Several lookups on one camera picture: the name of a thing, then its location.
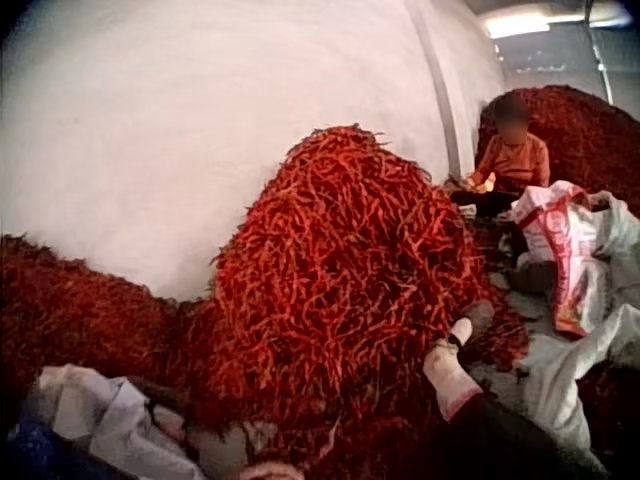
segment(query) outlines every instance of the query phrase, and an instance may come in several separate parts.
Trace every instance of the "ceiling light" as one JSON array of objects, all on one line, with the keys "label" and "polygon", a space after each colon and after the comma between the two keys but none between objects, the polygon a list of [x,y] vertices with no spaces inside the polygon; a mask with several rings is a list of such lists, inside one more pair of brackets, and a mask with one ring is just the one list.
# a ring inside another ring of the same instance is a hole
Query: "ceiling light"
[{"label": "ceiling light", "polygon": [[486,21],[491,38],[504,38],[525,33],[548,32],[550,30],[547,19],[543,15],[525,14],[502,18],[492,18]]}]

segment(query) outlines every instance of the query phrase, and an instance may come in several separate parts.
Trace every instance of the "leg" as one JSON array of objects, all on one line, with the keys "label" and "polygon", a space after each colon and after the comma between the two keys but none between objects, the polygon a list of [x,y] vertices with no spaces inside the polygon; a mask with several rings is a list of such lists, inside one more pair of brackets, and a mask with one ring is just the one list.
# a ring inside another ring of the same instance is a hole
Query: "leg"
[{"label": "leg", "polygon": [[478,217],[495,217],[511,208],[511,202],[518,197],[509,193],[487,192],[475,193],[467,191],[453,192],[451,201],[457,205],[475,205]]},{"label": "leg", "polygon": [[468,319],[456,322],[423,366],[449,423],[444,457],[451,478],[607,478],[584,454],[568,455],[540,427],[482,393],[457,359],[471,325]]}]

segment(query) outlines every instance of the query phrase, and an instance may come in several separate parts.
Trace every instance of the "hand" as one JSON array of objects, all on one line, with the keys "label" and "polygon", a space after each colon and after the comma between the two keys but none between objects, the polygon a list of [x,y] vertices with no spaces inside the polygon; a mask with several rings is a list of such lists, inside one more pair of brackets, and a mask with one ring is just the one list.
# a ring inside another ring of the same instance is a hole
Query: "hand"
[{"label": "hand", "polygon": [[473,181],[471,177],[467,177],[464,180],[463,187],[468,192],[473,192],[476,190],[476,183]]},{"label": "hand", "polygon": [[291,465],[278,462],[259,463],[243,469],[227,480],[304,480],[304,475]]}]

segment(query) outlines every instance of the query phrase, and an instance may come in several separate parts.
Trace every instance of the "black pants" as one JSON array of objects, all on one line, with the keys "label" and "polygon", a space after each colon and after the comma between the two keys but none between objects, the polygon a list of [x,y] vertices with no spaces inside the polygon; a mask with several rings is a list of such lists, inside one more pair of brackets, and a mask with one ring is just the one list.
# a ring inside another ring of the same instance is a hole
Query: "black pants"
[{"label": "black pants", "polygon": [[451,201],[458,205],[475,205],[478,217],[495,217],[499,213],[511,208],[511,202],[517,200],[518,195],[503,192],[475,193],[467,191],[453,192]]},{"label": "black pants", "polygon": [[446,431],[452,478],[587,479],[606,473],[579,451],[559,448],[525,417],[476,395],[456,413]]}]

